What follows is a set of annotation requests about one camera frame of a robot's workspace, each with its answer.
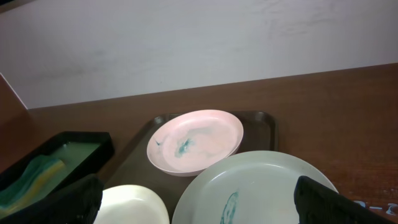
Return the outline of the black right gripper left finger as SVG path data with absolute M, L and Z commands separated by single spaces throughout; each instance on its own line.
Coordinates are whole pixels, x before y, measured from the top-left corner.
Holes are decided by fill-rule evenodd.
M 1 224 L 93 224 L 104 184 L 94 174 L 1 219 Z

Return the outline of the green yellow sponge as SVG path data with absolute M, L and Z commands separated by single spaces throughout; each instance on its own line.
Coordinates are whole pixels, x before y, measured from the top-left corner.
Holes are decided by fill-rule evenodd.
M 50 156 L 40 155 L 31 160 L 22 175 L 4 190 L 1 190 L 1 213 L 11 214 L 28 206 L 40 189 L 65 163 Z

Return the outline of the black tray of green water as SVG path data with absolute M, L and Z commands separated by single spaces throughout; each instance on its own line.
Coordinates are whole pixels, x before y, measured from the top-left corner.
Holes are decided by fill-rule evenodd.
M 35 196 L 29 202 L 29 206 L 89 174 L 97 173 L 113 154 L 113 142 L 107 132 L 64 131 L 54 135 L 3 171 L 1 173 L 1 190 L 17 180 L 25 171 L 29 162 L 40 155 L 62 160 L 65 163 L 65 168 L 49 179 L 40 189 L 38 196 Z M 4 215 L 1 213 L 1 218 L 11 214 Z

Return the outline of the pale green large plate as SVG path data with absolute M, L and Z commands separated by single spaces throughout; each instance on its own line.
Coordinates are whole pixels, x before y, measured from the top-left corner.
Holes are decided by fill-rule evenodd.
M 172 224 L 298 223 L 294 190 L 302 175 L 336 189 L 317 168 L 289 154 L 233 155 L 205 169 L 189 184 Z

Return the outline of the dark brown serving tray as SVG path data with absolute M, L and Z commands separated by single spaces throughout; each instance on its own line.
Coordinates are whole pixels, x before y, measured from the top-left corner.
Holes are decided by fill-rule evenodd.
M 279 125 L 277 120 L 263 111 L 232 112 L 243 124 L 244 135 L 238 154 L 248 151 L 277 151 Z M 153 190 L 165 203 L 171 220 L 184 190 L 193 177 L 168 175 L 154 167 L 147 158 L 150 137 L 166 122 L 181 113 L 166 113 L 149 120 L 118 156 L 113 173 L 105 183 L 106 188 L 117 185 L 141 185 Z

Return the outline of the pink plate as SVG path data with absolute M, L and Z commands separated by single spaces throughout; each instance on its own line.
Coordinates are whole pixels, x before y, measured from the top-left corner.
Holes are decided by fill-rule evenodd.
M 220 110 L 182 114 L 163 124 L 150 137 L 150 163 L 169 175 L 190 177 L 232 156 L 243 140 L 242 122 Z

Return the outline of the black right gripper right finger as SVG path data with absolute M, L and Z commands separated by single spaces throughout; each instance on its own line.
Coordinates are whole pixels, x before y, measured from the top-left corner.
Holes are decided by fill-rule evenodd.
M 394 224 L 304 175 L 296 183 L 294 204 L 299 224 Z

